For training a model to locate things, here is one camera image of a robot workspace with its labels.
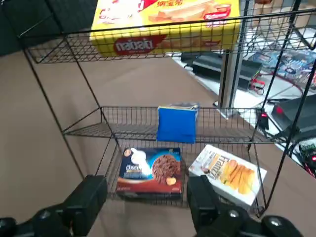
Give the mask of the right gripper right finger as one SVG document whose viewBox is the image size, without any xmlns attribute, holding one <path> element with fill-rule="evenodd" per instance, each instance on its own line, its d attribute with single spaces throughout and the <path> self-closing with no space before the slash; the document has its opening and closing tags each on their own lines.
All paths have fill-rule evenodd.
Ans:
<svg viewBox="0 0 316 237">
<path fill-rule="evenodd" d="M 265 216 L 257 221 L 235 204 L 220 201 L 205 175 L 190 176 L 187 201 L 197 237 L 301 237 L 286 218 Z"/>
</svg>

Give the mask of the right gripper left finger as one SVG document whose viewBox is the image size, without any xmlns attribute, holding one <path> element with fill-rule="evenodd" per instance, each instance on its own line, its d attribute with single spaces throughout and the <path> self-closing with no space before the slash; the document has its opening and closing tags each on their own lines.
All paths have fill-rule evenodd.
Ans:
<svg viewBox="0 0 316 237">
<path fill-rule="evenodd" d="M 107 199 L 107 180 L 87 175 L 60 204 L 39 210 L 18 224 L 12 217 L 0 219 L 2 237 L 86 237 Z"/>
</svg>

